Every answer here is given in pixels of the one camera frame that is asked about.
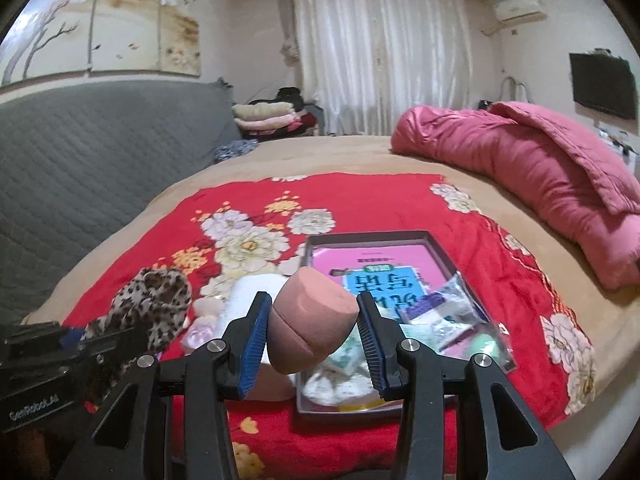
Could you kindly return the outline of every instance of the beige bedsheet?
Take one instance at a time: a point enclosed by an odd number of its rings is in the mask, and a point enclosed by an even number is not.
[[[640,287],[605,292],[578,246],[551,232],[512,194],[444,164],[389,152],[389,137],[305,137],[263,143],[254,152],[207,168],[156,197],[65,276],[28,322],[65,319],[82,294],[126,250],[186,197],[203,187],[271,176],[345,173],[439,173],[469,193],[482,212],[511,232],[538,260],[591,339],[600,392],[640,346]]]

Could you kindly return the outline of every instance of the leopard print scarf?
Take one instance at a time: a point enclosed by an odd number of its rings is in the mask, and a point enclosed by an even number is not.
[[[130,328],[141,320],[152,324],[147,350],[161,352],[180,333],[190,303],[191,285],[180,270],[147,267],[120,289],[106,316],[85,327],[82,339]]]

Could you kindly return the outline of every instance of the painted wall mural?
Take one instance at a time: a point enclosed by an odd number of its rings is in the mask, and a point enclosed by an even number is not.
[[[0,86],[43,75],[200,75],[195,0],[30,0],[0,44]]]

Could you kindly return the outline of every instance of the pink quilt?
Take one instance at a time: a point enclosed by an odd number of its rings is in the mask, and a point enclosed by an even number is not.
[[[500,183],[580,244],[605,288],[640,284],[640,184],[588,128],[531,104],[418,106],[401,117],[391,145]]]

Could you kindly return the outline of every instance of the television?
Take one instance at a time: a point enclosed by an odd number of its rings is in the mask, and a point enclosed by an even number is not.
[[[604,54],[569,54],[569,58],[576,103],[621,119],[636,119],[636,80],[628,61]]]

